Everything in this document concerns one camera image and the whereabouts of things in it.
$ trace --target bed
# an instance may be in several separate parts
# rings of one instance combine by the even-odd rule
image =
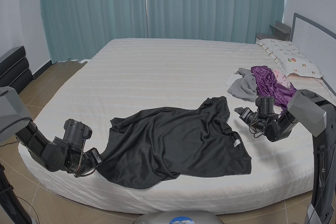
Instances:
[[[305,29],[307,22],[303,23],[306,34],[300,35],[296,32],[301,22],[295,19],[291,39],[303,44],[310,33],[307,27]],[[82,121],[93,130],[85,149],[96,147],[103,152],[113,117],[128,117],[142,109],[162,106],[196,109],[207,97],[224,95],[231,112],[228,123],[239,132],[252,157],[250,175],[218,178],[180,175],[152,188],[136,190],[113,184],[98,172],[77,179],[63,171],[50,173],[32,160],[25,147],[19,145],[19,152],[28,169],[50,191],[113,211],[148,213],[201,209],[226,214],[257,209],[309,191],[313,187],[311,134],[298,124],[290,137],[276,143],[264,136],[254,139],[239,115],[233,112],[236,107],[254,109],[255,105],[230,96],[226,80],[239,67],[254,65],[277,67],[257,44],[115,39],[58,90],[35,120],[49,140],[63,136],[63,125],[68,118]],[[289,79],[296,88],[313,90],[333,102],[335,96],[321,79],[299,76],[289,76]],[[279,113],[280,108],[276,107],[275,112]]]

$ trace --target purple garment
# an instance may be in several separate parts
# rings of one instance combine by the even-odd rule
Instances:
[[[251,72],[254,73],[259,95],[262,97],[273,96],[274,104],[280,105],[283,110],[286,109],[288,102],[296,92],[293,84],[291,83],[291,87],[288,89],[278,83],[272,69],[267,66],[254,66],[251,68]]]

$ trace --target blue circular sticker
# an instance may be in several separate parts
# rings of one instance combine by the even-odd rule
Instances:
[[[195,224],[195,222],[191,218],[177,217],[172,219],[169,224]]]

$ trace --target floor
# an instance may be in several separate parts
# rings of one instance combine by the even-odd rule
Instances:
[[[21,100],[34,118],[57,90],[84,64],[79,62],[54,64],[20,93]],[[5,174],[13,185],[15,194],[32,205],[36,210],[40,224],[131,224],[139,216],[100,210],[50,192],[29,172],[19,155],[17,144],[0,148],[0,162],[6,169]],[[305,219],[310,197],[311,192],[307,192],[257,210],[220,215],[219,218],[223,222],[231,224],[291,224],[292,222],[301,224]],[[23,207],[36,218],[31,206],[24,201],[21,202]],[[332,224],[335,223],[335,215],[330,222]],[[2,224],[12,223],[1,207],[0,219]]]

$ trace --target headboard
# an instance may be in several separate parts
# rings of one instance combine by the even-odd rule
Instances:
[[[289,40],[320,69],[323,81],[336,95],[336,34],[294,13]]]

